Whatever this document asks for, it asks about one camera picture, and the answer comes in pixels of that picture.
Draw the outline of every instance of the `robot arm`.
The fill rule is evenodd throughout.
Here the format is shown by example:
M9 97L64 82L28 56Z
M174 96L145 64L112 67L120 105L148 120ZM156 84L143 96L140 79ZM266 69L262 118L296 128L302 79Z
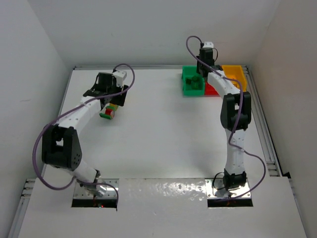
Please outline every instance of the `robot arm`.
M197 73L203 76L223 99L220 120L227 135L227 162L224 169L223 183L225 189L230 190L244 186L247 179L243 164L243 151L232 145L244 148L246 129L251 122L251 94L249 92L243 93L241 116L230 141L232 145L229 145L229 138L237 119L238 108L236 107L240 103L240 90L231 81L222 78L225 74L219 65L214 65L212 49L213 43L211 42L201 44L199 59L207 63L220 76L211 72L210 68L199 62L197 62Z
M42 161L55 168L60 168L76 177L79 181L96 182L100 173L91 168L82 159L82 151L78 135L87 125L89 120L100 112L108 103L123 106L126 93L107 99L93 100L87 104L86 101L94 97L109 95L121 92L128 86L123 85L126 78L125 71L113 73L99 73L95 84L84 93L79 105L83 107L65 116L56 124L51 125L43 135L42 140Z

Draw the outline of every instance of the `wall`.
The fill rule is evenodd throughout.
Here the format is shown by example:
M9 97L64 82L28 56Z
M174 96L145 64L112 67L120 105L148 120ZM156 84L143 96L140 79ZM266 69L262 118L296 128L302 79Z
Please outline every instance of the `wall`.
M26 0L0 1L0 238L7 237L33 143L58 113L69 70Z
M253 66L284 172L290 172L309 237L317 234L317 1L282 0Z
M191 64L189 35L214 41L219 63L249 64L279 0L29 0L70 65ZM198 52L195 40L191 42Z

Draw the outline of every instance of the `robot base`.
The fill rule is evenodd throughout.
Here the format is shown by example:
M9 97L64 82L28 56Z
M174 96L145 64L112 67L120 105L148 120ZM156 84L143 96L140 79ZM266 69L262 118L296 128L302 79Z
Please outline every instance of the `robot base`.
M208 207L253 207L250 192L237 199L226 200L226 198L234 198L249 191L248 180L244 186L229 191L224 189L222 178L216 178L214 180L214 186L212 185L212 181L213 178L205 179Z
M105 182L113 185L119 190L119 179L100 179L99 182ZM116 208L117 195L112 187L106 187L107 191L103 197L94 196L91 192L81 187L76 182L72 207L98 207L98 208Z

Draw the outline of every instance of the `red object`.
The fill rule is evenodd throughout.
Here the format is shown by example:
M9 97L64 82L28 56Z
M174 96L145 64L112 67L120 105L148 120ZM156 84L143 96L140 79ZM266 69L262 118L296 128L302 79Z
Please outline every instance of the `red object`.
M217 91L205 81L205 94L206 96L218 96Z

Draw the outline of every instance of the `yellow bin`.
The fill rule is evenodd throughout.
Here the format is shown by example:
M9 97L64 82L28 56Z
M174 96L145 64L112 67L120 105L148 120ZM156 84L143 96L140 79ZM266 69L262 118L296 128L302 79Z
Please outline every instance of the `yellow bin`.
M228 78L236 79L242 84L243 92L247 91L247 79L244 76L243 69L240 65L222 65L221 67ZM240 89L238 83L232 83L234 86Z

